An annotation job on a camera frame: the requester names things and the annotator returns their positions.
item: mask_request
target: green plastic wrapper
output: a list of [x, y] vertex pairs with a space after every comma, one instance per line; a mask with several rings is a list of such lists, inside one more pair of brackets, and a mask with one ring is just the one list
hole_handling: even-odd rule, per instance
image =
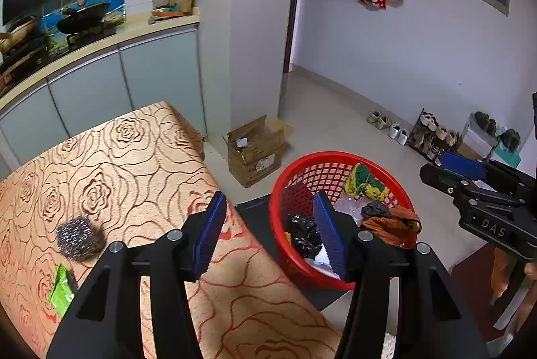
[[67, 268], [60, 265], [56, 272], [56, 282], [54, 283], [52, 294], [50, 294], [49, 302], [56, 309], [56, 313], [63, 318], [74, 297], [75, 295], [71, 291], [67, 280]]

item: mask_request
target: metal screw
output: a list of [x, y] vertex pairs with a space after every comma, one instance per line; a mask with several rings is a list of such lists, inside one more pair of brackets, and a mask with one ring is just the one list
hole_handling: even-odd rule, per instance
[[183, 237], [183, 232], [181, 230], [170, 230], [166, 237], [172, 242], [179, 241]]
[[119, 253], [123, 249], [122, 241], [114, 241], [108, 246], [108, 250], [112, 253]]
[[373, 240], [373, 233], [371, 233], [369, 230], [362, 230], [360, 233], [358, 233], [358, 238], [364, 242], [369, 242]]
[[429, 254], [431, 252], [431, 247], [428, 246], [426, 243], [424, 242], [420, 242], [417, 246], [416, 246], [416, 250], [418, 251], [418, 253], [421, 253], [421, 254]]

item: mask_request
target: tablecloth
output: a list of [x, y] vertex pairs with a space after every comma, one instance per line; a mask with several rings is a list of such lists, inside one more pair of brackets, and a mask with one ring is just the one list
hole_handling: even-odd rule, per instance
[[[150, 243], [205, 210], [218, 190], [202, 156], [201, 136], [160, 102], [66, 140], [0, 183], [0, 303], [39, 357], [60, 322], [49, 303], [56, 268], [68, 267], [80, 285], [97, 260], [76, 263], [60, 255], [57, 225], [86, 214], [108, 243]], [[205, 358], [334, 357], [340, 334], [229, 202], [209, 271], [186, 287]], [[144, 277], [142, 334], [152, 359], [149, 290]]]

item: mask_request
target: floor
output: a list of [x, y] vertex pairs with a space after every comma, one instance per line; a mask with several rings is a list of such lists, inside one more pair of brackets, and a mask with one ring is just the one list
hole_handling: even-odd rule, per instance
[[[427, 242], [448, 270], [485, 244], [458, 226], [459, 213], [452, 198], [422, 183], [419, 173], [426, 160], [390, 139], [387, 130], [379, 131], [367, 123], [374, 109], [360, 106], [355, 98], [337, 94], [296, 71], [289, 73], [285, 82], [280, 117], [294, 128], [294, 133], [280, 170], [244, 188], [229, 173], [225, 159], [206, 144], [205, 163], [234, 205], [270, 194], [279, 173], [301, 156], [316, 151], [347, 151], [374, 161], [401, 183], [422, 221], [418, 241]], [[323, 313], [342, 328], [349, 302], [350, 297], [345, 295]], [[396, 309], [396, 301], [391, 304], [390, 308]]]

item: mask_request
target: red laundry basket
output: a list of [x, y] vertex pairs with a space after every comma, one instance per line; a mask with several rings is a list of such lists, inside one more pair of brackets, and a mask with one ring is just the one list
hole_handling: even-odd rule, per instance
[[[354, 283], [344, 283], [324, 275], [309, 265], [285, 237], [283, 218], [289, 213], [304, 213], [313, 217], [313, 195], [325, 191], [332, 203], [343, 191], [343, 184], [352, 168], [364, 163], [378, 180], [390, 190], [384, 203], [414, 210], [410, 198], [394, 177], [367, 159], [340, 151], [323, 151], [304, 156], [289, 165], [276, 181], [270, 198], [269, 218], [280, 251], [280, 264], [287, 276], [303, 288], [351, 290]], [[405, 244], [416, 245], [416, 238]]]

